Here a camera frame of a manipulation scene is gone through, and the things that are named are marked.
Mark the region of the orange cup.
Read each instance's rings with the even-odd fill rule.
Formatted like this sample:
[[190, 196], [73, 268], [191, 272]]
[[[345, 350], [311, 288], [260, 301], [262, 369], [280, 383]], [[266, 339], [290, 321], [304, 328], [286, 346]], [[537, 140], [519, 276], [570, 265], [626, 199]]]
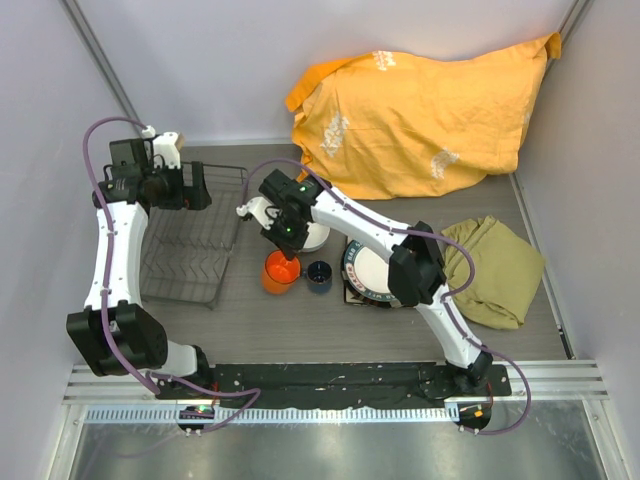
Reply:
[[297, 257], [288, 260], [281, 250], [273, 251], [264, 262], [261, 272], [262, 286], [269, 294], [285, 294], [300, 277], [301, 271], [301, 263]]

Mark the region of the white ribbed bowl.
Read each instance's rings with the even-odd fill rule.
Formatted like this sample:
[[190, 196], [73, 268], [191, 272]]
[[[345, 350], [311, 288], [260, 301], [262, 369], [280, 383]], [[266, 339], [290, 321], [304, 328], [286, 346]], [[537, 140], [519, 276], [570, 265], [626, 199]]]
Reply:
[[331, 229], [318, 223], [308, 223], [308, 236], [301, 249], [302, 253], [320, 250], [327, 242]]

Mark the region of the blue cup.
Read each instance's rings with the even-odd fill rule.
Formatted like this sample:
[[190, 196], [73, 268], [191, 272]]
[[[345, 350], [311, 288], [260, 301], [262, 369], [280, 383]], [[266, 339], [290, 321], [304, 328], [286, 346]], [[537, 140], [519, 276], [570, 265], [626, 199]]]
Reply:
[[324, 295], [331, 290], [333, 270], [327, 262], [322, 260], [313, 261], [302, 269], [301, 274], [311, 293]]

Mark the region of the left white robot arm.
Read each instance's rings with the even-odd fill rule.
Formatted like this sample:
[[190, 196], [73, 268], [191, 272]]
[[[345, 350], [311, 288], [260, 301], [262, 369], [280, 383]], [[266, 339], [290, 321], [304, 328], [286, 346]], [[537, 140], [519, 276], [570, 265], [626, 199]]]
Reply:
[[93, 281], [82, 311], [68, 315], [66, 330], [98, 377], [153, 371], [178, 377], [190, 398], [205, 397], [213, 375], [201, 348], [171, 342], [142, 306], [142, 244], [152, 208], [201, 211], [211, 203], [202, 163], [185, 184], [175, 132], [149, 139], [113, 141], [112, 162], [92, 194], [99, 243]]

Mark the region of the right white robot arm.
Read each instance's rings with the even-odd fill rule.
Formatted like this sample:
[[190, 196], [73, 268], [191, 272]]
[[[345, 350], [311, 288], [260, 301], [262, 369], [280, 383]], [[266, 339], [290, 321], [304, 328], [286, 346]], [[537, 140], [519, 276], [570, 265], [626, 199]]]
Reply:
[[255, 218], [261, 234], [286, 258], [302, 250], [312, 224], [359, 242], [388, 265], [387, 286], [395, 299], [414, 308], [431, 328], [455, 389], [472, 395], [486, 385], [493, 356], [453, 302], [439, 248], [444, 237], [424, 222], [410, 226], [382, 216], [314, 174], [298, 182], [276, 169], [259, 192], [237, 212]]

